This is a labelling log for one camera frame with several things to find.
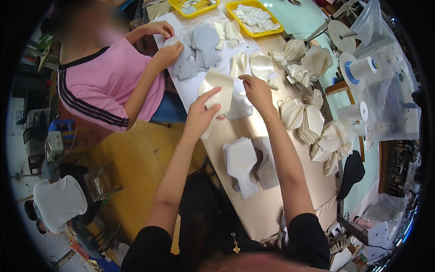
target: plastic stool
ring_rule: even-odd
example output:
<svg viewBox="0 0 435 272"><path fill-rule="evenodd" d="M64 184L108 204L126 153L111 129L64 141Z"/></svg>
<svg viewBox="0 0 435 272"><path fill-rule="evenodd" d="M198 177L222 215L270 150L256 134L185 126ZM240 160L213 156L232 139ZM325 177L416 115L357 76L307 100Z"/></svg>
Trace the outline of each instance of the plastic stool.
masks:
<svg viewBox="0 0 435 272"><path fill-rule="evenodd" d="M51 122L50 126L48 127L48 131L61 131L61 128L64 128L64 126L59 127L59 125L68 125L68 132L73 130L73 124L75 123L74 119L66 119L66 120L54 120ZM64 140L71 140L74 139L74 135L68 135L63 138Z"/></svg>

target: bracelet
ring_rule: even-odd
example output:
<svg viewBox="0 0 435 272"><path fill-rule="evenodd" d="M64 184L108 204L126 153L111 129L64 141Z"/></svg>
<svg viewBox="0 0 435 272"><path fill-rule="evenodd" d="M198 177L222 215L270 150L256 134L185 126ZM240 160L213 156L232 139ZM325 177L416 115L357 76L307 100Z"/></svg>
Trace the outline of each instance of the bracelet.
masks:
<svg viewBox="0 0 435 272"><path fill-rule="evenodd" d="M274 116L272 116L272 117L270 117L270 118L267 118L265 121L264 121L264 123L266 124L266 123L269 123L270 121L273 121L273 120L275 120L275 119L277 119L277 118L279 118L280 116L279 116L279 114L277 114L277 115L274 115Z"/></svg>

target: yellow tray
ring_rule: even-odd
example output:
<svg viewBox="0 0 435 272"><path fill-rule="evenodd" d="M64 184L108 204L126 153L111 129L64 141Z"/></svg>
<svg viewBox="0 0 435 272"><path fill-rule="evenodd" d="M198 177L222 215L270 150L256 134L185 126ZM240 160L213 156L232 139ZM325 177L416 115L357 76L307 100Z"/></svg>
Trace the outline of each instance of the yellow tray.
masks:
<svg viewBox="0 0 435 272"><path fill-rule="evenodd" d="M176 10L178 11L183 17L187 19L192 19L193 17L196 17L198 15L201 15L203 13L206 13L207 11L210 11L212 9L215 9L217 6L219 6L221 3L219 0L215 0L216 4L211 6L206 6L210 3L209 0L201 0L200 2L196 3L195 5L192 5L194 8L197 9L197 11L191 13L191 14L184 14L181 9L184 3L186 3L188 0L167 0L167 2Z"/></svg>
<svg viewBox="0 0 435 272"><path fill-rule="evenodd" d="M252 33L250 32L246 26L242 23L242 21L240 21L239 18L237 18L237 16L234 14L233 10L235 10L237 8L237 6L239 4L242 4L244 6L251 6L251 7L258 7L261 8L262 10L266 11L267 13L270 14L271 16L271 20L274 24L278 23L280 24L280 28L277 30L269 30L269 31L265 31L265 32L261 32L261 33ZM282 24L275 18L275 16L273 16L272 13L270 13L270 11L267 10L267 8L264 7L264 5L258 1L253 1L253 0L245 0L245 1L237 1L237 2L231 2L225 5L225 8L228 10L228 12L230 13L230 16L233 17L233 19L236 19L237 22L239 23L240 27L243 29L243 31L246 33L246 35L248 35L249 37L252 38L258 38L258 37L262 37L262 36L266 36L266 35L270 35L270 34L276 34L276 33L281 33L284 31L284 27L282 26Z"/></svg>

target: black shirt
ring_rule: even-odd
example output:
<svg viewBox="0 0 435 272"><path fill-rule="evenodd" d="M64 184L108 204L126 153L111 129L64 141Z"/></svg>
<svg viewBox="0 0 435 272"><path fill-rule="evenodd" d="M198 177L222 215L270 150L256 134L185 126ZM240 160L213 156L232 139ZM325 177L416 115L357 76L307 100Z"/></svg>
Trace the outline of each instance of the black shirt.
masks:
<svg viewBox="0 0 435 272"><path fill-rule="evenodd" d="M227 235L225 239L209 239L208 252L221 250L223 254L234 253L234 240ZM312 267L329 269L329 245L317 216L301 214L288 226L288 246L284 250L287 258L309 264ZM237 239L241 252L267 251L259 242ZM121 271L183 271L183 253L171 253L172 240L167 231L160 227L143 228L136 236L127 252Z"/></svg>

